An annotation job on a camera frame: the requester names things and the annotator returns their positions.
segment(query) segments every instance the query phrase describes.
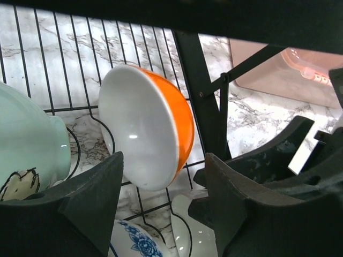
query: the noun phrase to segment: white marble surface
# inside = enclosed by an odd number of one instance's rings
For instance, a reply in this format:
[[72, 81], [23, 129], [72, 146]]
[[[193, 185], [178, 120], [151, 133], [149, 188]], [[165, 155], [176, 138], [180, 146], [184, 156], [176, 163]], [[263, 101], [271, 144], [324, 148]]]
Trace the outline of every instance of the white marble surface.
[[[27, 80], [32, 99], [43, 109], [52, 109], [49, 87], [54, 109], [69, 108], [70, 102], [74, 108], [87, 106], [85, 87], [87, 88], [90, 105], [97, 105], [101, 78], [105, 76], [112, 66], [124, 62], [140, 64], [150, 70], [152, 68], [154, 72], [160, 75], [164, 75], [162, 68], [164, 67], [167, 79], [176, 85], [178, 83], [182, 93], [188, 98], [180, 62], [169, 30], [162, 31], [156, 28], [153, 31], [151, 27], [132, 25], [131, 31], [128, 24], [117, 24], [114, 21], [104, 21], [102, 23], [94, 19], [88, 20], [89, 30], [86, 18], [73, 17], [75, 38], [70, 16], [58, 14], [56, 20], [65, 63], [64, 73], [53, 14], [37, 11], [38, 27], [33, 10], [17, 8], [17, 14], [23, 51], [21, 51], [13, 7], [0, 6], [0, 44], [4, 63], [1, 68], [5, 72], [5, 78], [0, 72], [0, 80], [25, 94], [28, 93]], [[47, 67], [46, 73], [44, 71], [38, 28]], [[106, 30], [110, 56], [103, 28]], [[200, 39], [208, 71], [211, 79], [214, 80], [221, 72], [231, 68], [228, 42], [224, 38], [203, 35], [200, 36]], [[22, 53], [25, 58], [27, 76], [24, 71]], [[67, 85], [69, 86], [71, 101], [68, 98]], [[316, 143], [316, 140], [312, 138], [316, 130], [330, 131], [341, 114], [341, 110], [328, 109], [242, 89], [235, 86], [234, 83], [230, 85], [228, 110], [227, 139], [234, 157], [268, 142], [295, 115], [302, 115], [315, 120], [312, 130], [298, 154], [300, 157], [306, 156]], [[97, 117], [97, 109], [92, 109], [92, 113]], [[90, 117], [88, 110], [59, 111], [55, 114], [63, 118], [66, 125], [74, 131], [81, 144], [81, 163], [76, 174], [88, 170], [109, 156], [102, 139], [99, 124]], [[72, 143], [73, 165], [76, 159], [77, 148], [76, 144]], [[196, 134], [188, 163], [202, 161], [203, 159], [204, 155], [199, 137]], [[301, 161], [296, 160], [292, 165], [294, 170], [299, 169]], [[190, 177], [192, 178], [195, 172], [202, 167], [203, 163], [190, 167]], [[194, 188], [199, 187], [195, 183], [192, 183], [192, 186]], [[188, 173], [184, 169], [169, 187], [170, 197], [173, 198], [178, 192], [189, 190], [190, 187]], [[140, 196], [143, 201], [144, 211], [168, 202], [166, 191], [140, 191]], [[133, 185], [123, 186], [116, 218], [128, 218], [141, 213], [141, 211], [137, 189]], [[145, 218], [147, 223], [155, 226], [162, 233], [172, 256], [177, 256], [170, 225], [169, 207], [165, 206], [162, 209], [152, 211], [146, 214]], [[159, 237], [155, 230], [143, 224], [141, 217], [135, 218], [133, 222], [141, 224], [153, 236]]]

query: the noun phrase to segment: white plate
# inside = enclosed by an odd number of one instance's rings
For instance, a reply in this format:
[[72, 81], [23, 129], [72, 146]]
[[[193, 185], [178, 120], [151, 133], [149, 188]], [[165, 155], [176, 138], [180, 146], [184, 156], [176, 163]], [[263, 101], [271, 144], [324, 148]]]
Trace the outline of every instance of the white plate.
[[[188, 216], [188, 207], [192, 199], [206, 196], [207, 190], [192, 190], [176, 196], [171, 203], [173, 212], [182, 217], [191, 230], [193, 240], [191, 257], [218, 257], [214, 231]], [[188, 257], [190, 235], [186, 225], [172, 214], [171, 226], [179, 256]]]

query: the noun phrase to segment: blue flower pattern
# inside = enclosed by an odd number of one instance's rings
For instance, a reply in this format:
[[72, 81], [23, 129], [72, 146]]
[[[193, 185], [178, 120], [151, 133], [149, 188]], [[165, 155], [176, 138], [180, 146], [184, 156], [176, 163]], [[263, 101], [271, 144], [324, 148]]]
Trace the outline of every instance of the blue flower pattern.
[[141, 233], [127, 222], [119, 221], [118, 223], [125, 226], [125, 231], [129, 233], [131, 240], [134, 242], [134, 245], [131, 247], [132, 250], [140, 252], [143, 257], [163, 257], [156, 243], [148, 235]]

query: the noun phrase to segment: ceramic dish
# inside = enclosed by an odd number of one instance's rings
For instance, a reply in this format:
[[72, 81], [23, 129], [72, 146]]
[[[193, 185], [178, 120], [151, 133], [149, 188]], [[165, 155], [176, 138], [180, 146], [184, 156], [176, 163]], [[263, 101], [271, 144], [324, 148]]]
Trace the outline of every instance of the ceramic dish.
[[[173, 212], [182, 217], [191, 230], [193, 241], [191, 257], [218, 257], [214, 231], [188, 216], [188, 208], [192, 199], [206, 196], [207, 190], [192, 190], [176, 196], [171, 202]], [[172, 214], [171, 226], [179, 256], [188, 257], [190, 235], [186, 225], [180, 218]]]
[[[114, 221], [111, 245], [118, 257], [170, 257], [167, 246], [128, 221]], [[110, 248], [108, 257], [115, 257]]]
[[70, 144], [60, 117], [0, 82], [0, 201], [22, 200], [70, 171]]
[[[152, 72], [121, 65], [99, 93], [99, 117], [124, 154], [124, 175], [149, 191], [166, 188], [185, 164], [194, 139], [193, 117], [181, 92]], [[110, 134], [102, 127], [110, 153]]]

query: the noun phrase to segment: blue floral plate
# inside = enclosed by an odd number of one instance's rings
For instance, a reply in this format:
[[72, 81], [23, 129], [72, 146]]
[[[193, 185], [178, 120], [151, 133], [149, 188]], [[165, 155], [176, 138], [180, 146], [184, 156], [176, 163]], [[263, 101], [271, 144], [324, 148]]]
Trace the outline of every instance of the blue floral plate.
[[170, 257], [164, 244], [156, 243], [144, 229], [128, 221], [115, 220], [111, 245], [115, 253], [110, 249], [108, 257]]

